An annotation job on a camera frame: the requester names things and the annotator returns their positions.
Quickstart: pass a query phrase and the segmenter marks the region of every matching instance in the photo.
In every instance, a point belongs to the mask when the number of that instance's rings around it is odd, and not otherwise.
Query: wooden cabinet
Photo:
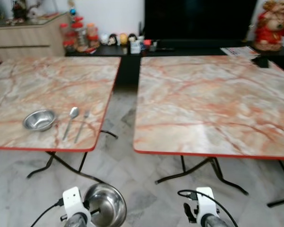
[[[69,23],[66,13],[53,19],[16,26],[0,26],[0,59],[64,56],[61,23]]]

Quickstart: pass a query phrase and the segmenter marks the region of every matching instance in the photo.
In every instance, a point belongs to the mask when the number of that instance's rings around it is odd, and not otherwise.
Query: spoon
[[[70,112],[70,121],[68,122],[68,125],[67,125],[67,128],[65,130],[65,133],[64,133],[64,136],[63,136],[63,139],[62,140],[65,140],[67,134],[68,134],[68,131],[70,130],[70,127],[71,127],[71,122],[74,118],[76,118],[77,116],[79,115],[79,108],[77,107],[73,107],[71,109],[71,112]]]
[[[83,125],[84,125],[84,122],[85,122],[85,119],[89,117],[89,110],[86,110],[85,113],[84,113],[84,118],[83,118],[83,121],[81,123],[81,126],[80,126],[80,129],[79,129],[79,132],[76,136],[76,139],[75,139],[75,143],[77,143],[78,139],[79,139],[79,135],[81,133],[81,130],[83,128]]]

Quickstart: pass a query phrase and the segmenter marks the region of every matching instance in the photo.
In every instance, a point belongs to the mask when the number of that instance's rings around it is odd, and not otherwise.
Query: white wall
[[[257,7],[252,18],[256,24],[257,15],[262,12],[265,0],[258,0]],[[4,5],[6,15],[10,17],[10,0],[0,0]],[[67,0],[56,0],[58,10],[65,12],[69,10]],[[85,23],[95,23],[100,33],[137,33],[139,21],[144,21],[144,0],[74,0],[78,13],[84,17]],[[54,12],[53,0],[44,0],[46,12]],[[254,30],[248,39],[252,40]]]

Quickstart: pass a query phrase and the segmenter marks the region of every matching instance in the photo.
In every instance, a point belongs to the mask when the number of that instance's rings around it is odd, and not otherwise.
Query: marble-pattern tabletop
[[[120,58],[24,58],[0,65],[0,149],[91,151],[95,148]],[[77,106],[68,137],[63,135]],[[44,132],[22,125],[33,111],[53,109],[54,126]],[[89,110],[78,142],[74,140]]]
[[[243,57],[142,58],[133,146],[284,159],[284,71]]]

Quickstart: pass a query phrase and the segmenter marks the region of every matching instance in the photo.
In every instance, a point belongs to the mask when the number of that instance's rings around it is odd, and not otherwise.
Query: red figurine
[[[259,15],[254,47],[262,51],[279,51],[284,36],[284,0],[264,3]]]

